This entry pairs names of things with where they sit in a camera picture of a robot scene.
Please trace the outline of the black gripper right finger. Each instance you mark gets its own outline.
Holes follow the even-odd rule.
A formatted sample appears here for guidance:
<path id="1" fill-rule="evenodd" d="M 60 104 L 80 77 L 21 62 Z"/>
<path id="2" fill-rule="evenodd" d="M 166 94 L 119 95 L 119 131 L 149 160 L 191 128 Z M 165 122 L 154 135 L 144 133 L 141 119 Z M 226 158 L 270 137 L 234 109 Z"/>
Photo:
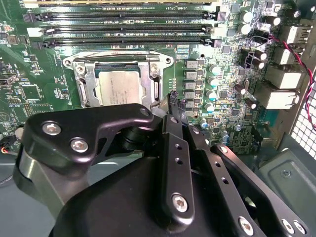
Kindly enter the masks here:
<path id="1" fill-rule="evenodd" d="M 310 237 L 307 225 L 227 146 L 206 144 L 188 123 L 186 103 L 179 101 L 191 162 L 210 184 L 222 236 Z"/>

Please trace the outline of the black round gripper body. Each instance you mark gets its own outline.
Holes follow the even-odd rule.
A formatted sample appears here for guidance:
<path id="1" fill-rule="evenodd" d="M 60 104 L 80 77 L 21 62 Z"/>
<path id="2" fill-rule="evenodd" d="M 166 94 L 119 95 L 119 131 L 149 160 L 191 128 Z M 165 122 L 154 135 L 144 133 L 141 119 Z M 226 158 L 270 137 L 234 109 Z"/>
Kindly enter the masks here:
<path id="1" fill-rule="evenodd" d="M 191 156 L 195 217 L 182 232 L 167 229 L 160 202 L 161 161 L 141 158 L 71 198 L 53 237 L 238 237 L 241 229 L 224 206 L 200 156 Z"/>

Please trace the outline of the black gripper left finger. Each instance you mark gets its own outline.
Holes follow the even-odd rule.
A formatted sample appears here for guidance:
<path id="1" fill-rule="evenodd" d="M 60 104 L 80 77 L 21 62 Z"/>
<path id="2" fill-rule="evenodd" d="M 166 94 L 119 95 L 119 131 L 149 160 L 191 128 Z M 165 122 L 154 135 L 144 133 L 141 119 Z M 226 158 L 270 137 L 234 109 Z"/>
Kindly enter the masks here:
<path id="1" fill-rule="evenodd" d="M 168 224 L 195 217 L 190 149 L 176 92 L 163 116 L 140 104 L 50 112 L 23 133 L 23 176 L 57 219 L 75 195 L 141 158 L 161 161 L 160 202 Z"/>

